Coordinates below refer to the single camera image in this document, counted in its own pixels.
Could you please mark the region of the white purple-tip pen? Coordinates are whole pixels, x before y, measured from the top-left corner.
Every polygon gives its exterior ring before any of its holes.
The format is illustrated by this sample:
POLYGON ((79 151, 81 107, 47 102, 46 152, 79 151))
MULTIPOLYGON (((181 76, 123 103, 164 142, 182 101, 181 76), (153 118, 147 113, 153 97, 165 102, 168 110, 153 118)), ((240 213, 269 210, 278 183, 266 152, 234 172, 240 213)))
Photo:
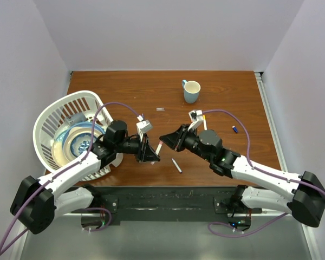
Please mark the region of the white purple-tip pen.
POLYGON ((179 173, 182 173, 183 171, 182 171, 182 169, 180 168, 180 166, 178 165, 178 163, 176 162, 176 160, 175 160, 174 158, 172 158, 171 160, 172 160, 174 166, 176 167, 177 171, 178 171, 179 173))

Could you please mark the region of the white pink-tip pen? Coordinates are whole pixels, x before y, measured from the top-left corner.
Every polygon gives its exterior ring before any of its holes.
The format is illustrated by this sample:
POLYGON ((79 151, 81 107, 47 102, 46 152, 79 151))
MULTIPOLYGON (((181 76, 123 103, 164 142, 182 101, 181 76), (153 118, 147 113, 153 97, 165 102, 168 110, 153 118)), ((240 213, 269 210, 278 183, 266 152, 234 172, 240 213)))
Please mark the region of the white pink-tip pen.
POLYGON ((162 141, 159 141, 158 147, 157 147, 157 149, 155 150, 156 155, 159 155, 162 146, 163 146, 163 142, 162 142, 162 141))

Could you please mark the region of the white yellow pen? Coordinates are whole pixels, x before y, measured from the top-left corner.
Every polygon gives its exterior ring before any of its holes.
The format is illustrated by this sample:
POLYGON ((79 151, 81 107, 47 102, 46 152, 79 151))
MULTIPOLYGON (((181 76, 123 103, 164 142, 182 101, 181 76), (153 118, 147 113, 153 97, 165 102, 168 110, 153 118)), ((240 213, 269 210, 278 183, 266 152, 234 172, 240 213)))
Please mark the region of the white yellow pen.
POLYGON ((205 115, 203 115, 203 126, 204 126, 204 130, 207 130, 207 123, 206 123, 206 117, 205 115))

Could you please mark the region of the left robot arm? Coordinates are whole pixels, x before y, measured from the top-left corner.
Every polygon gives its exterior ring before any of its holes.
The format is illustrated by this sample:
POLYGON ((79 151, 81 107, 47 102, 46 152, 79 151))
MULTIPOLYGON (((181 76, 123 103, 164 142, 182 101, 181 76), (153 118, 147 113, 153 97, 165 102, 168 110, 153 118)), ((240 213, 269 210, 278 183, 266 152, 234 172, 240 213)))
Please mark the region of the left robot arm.
POLYGON ((67 163, 57 171, 35 179, 28 176, 22 180, 10 212, 33 234, 45 230, 52 221, 64 213, 78 209, 96 212, 101 199, 87 188, 69 191, 84 177, 110 165, 118 166, 123 154, 133 154, 139 163, 159 161, 150 146, 147 132, 152 128, 148 120, 136 125, 138 133, 127 135, 123 121, 113 121, 105 133, 99 136, 90 151, 67 163))

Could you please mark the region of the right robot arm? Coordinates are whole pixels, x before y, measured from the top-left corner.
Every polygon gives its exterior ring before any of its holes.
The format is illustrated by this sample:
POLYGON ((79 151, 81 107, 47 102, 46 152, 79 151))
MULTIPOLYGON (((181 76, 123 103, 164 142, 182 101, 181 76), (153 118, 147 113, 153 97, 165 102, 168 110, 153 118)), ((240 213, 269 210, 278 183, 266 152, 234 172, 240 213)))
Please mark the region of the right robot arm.
POLYGON ((244 180, 262 187, 244 187, 231 198, 231 208, 238 213, 247 208, 266 208, 291 214, 297 221, 312 228, 320 225, 325 211, 325 188, 309 171, 289 173, 267 167, 223 147, 222 139, 213 130, 201 133, 181 125, 175 132, 160 136, 170 149, 191 153, 207 161, 219 176, 244 180))

